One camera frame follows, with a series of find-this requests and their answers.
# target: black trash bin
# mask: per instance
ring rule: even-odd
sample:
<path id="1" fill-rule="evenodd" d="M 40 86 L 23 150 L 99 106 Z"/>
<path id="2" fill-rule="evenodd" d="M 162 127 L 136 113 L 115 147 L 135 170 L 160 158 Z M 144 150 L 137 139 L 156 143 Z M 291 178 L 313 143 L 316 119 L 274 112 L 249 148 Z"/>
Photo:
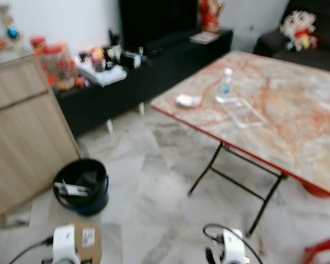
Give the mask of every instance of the black trash bin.
<path id="1" fill-rule="evenodd" d="M 109 200 L 109 177 L 104 165 L 95 159 L 82 158 L 66 165 L 56 175 L 53 184 L 63 182 L 90 188 L 89 196 L 70 196 L 59 194 L 58 188 L 53 186 L 58 202 L 80 215 L 99 213 Z"/>

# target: red stool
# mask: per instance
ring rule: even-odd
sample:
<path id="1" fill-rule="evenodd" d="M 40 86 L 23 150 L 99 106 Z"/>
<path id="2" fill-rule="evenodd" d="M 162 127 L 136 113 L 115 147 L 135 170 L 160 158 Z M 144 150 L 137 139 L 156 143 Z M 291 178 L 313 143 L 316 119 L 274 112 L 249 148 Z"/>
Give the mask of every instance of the red stool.
<path id="1" fill-rule="evenodd" d="M 314 245 L 314 246 L 310 246 L 310 247 L 306 247 L 304 249 L 304 261 L 303 264 L 309 264 L 311 263 L 311 261 L 313 260 L 313 258 L 315 257 L 315 255 L 318 252 L 321 251 L 325 251 L 325 250 L 330 250 L 330 239 L 327 241 L 324 241 L 320 244 Z"/>

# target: label sticker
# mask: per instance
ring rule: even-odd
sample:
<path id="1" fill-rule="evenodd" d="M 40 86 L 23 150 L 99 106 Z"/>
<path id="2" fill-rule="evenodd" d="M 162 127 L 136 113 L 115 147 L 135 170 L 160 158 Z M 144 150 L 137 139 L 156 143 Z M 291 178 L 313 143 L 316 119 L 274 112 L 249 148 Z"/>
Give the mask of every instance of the label sticker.
<path id="1" fill-rule="evenodd" d="M 95 243 L 95 228 L 83 228 L 82 232 L 82 247 L 88 248 L 94 246 Z"/>

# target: red table edge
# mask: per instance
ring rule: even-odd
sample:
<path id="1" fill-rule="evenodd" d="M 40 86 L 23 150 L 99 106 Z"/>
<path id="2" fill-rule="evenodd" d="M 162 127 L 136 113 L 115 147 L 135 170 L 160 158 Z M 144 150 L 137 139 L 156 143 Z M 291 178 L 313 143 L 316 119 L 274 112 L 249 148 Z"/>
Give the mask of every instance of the red table edge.
<path id="1" fill-rule="evenodd" d="M 185 124 L 185 125 L 188 125 L 189 127 L 193 128 L 193 129 L 195 129 L 195 130 L 197 130 L 197 131 L 200 131 L 200 132 L 206 134 L 207 136 L 210 136 L 211 138 L 214 138 L 214 139 L 216 139 L 216 140 L 218 140 L 218 141 L 220 141 L 220 142 L 222 142 L 222 143 L 224 143 L 224 144 L 226 144 L 226 145 L 228 145 L 228 146 L 230 146 L 230 147 L 232 147 L 232 148 L 234 148 L 234 149 L 237 149 L 237 150 L 239 150 L 239 151 L 241 151 L 241 152 L 247 154 L 248 156 L 250 156 L 250 157 L 252 157 L 252 158 L 255 158 L 255 159 L 257 159 L 257 160 L 259 160 L 259 161 L 261 161 L 261 162 L 263 162 L 263 163 L 265 163 L 265 164 L 271 166 L 272 168 L 277 169 L 278 171 L 280 171 L 281 173 L 283 173 L 283 174 L 285 174 L 285 175 L 288 175 L 288 176 L 291 176 L 291 177 L 295 178 L 296 180 L 298 180 L 299 182 L 301 182 L 301 183 L 303 183 L 303 184 L 306 184 L 306 185 L 309 185 L 309 186 L 312 185 L 314 188 L 316 188 L 316 189 L 318 189 L 319 191 L 324 192 L 325 194 L 327 194 L 327 195 L 330 196 L 330 192 L 329 192 L 329 191 L 324 190 L 323 188 L 321 188 L 321 187 L 319 187 L 319 186 L 317 186 L 317 185 L 315 185 L 315 184 L 313 184 L 313 183 L 311 183 L 311 182 L 309 182 L 309 181 L 307 181 L 307 180 L 305 180 L 305 179 L 303 179 L 303 178 L 301 178 L 301 177 L 299 177 L 299 176 L 293 174 L 292 172 L 289 172 L 289 171 L 287 171 L 287 170 L 285 170 L 285 169 L 283 169 L 283 168 L 280 168 L 279 166 L 276 166 L 276 165 L 274 165 L 273 163 L 270 163 L 269 161 L 266 161 L 266 160 L 262 159 L 261 157 L 258 157 L 258 156 L 256 156 L 256 155 L 254 155 L 253 153 L 251 153 L 251 152 L 249 152 L 249 151 L 247 151 L 247 150 L 244 150 L 244 149 L 241 148 L 241 147 L 235 146 L 235 145 L 233 145 L 233 144 L 230 143 L 230 142 L 224 141 L 224 140 L 222 140 L 222 139 L 220 139 L 220 138 L 218 138 L 218 137 L 216 137 L 216 136 L 214 136 L 214 135 L 208 133 L 207 131 L 202 130 L 202 129 L 200 129 L 200 128 L 198 128 L 198 127 L 196 127 L 196 126 L 194 126 L 194 125 L 192 125 L 192 124 L 190 124 L 190 123 L 188 123 L 188 122 L 186 122 L 186 121 L 183 121 L 183 120 L 181 120 L 181 119 L 178 119 L 178 118 L 175 117 L 174 115 L 171 115 L 171 114 L 165 112 L 164 110 L 162 110 L 162 109 L 160 109 L 160 108 L 157 108 L 156 106 L 150 105 L 150 107 L 153 108 L 154 110 L 156 110 L 156 111 L 158 111 L 158 112 L 160 112 L 160 113 L 162 113 L 162 114 L 168 116 L 168 117 L 171 117 L 171 118 L 177 120 L 178 122 L 181 122 L 181 123 L 183 123 L 183 124 Z"/>

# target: black metal table leg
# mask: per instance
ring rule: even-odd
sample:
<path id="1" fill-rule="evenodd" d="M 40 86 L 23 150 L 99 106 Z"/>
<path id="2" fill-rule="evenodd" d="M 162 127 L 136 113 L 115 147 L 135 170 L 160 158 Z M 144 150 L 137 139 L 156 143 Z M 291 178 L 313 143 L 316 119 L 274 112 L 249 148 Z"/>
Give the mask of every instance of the black metal table leg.
<path id="1" fill-rule="evenodd" d="M 251 228 L 249 229 L 249 231 L 246 233 L 246 237 L 249 238 L 249 237 L 253 234 L 255 228 L 257 227 L 257 225 L 258 225 L 258 223 L 259 223 L 260 218 L 262 217 L 262 215 L 263 215 L 263 213 L 264 213 L 264 210 L 265 210 L 266 206 L 268 205 L 268 203 L 269 203 L 271 197 L 273 196 L 274 192 L 275 192 L 276 189 L 278 188 L 280 182 L 281 182 L 284 178 L 285 178 L 285 175 L 284 175 L 284 174 L 281 174 L 281 175 L 278 177 L 277 181 L 275 182 L 274 186 L 272 186 L 272 188 L 271 188 L 271 190 L 270 190 L 268 196 L 264 199 L 264 203 L 263 203 L 262 207 L 260 208 L 260 211 L 259 211 L 257 217 L 255 218 L 253 225 L 251 226 Z"/>
<path id="2" fill-rule="evenodd" d="M 219 144 L 218 148 L 216 149 L 216 151 L 214 153 L 214 156 L 212 157 L 210 163 L 208 164 L 208 166 L 206 167 L 206 169 L 203 171 L 203 173 L 199 176 L 199 178 L 196 180 L 196 182 L 194 183 L 194 185 L 192 186 L 192 188 L 189 190 L 188 196 L 190 196 L 193 193 L 193 191 L 197 187 L 198 183 L 203 179 L 203 177 L 205 176 L 205 174 L 211 168 L 211 166 L 213 165 L 216 157 L 218 156 L 219 151 L 222 148 L 222 146 L 223 146 L 223 144 L 222 144 L 222 142 L 220 142 L 220 144 Z"/>

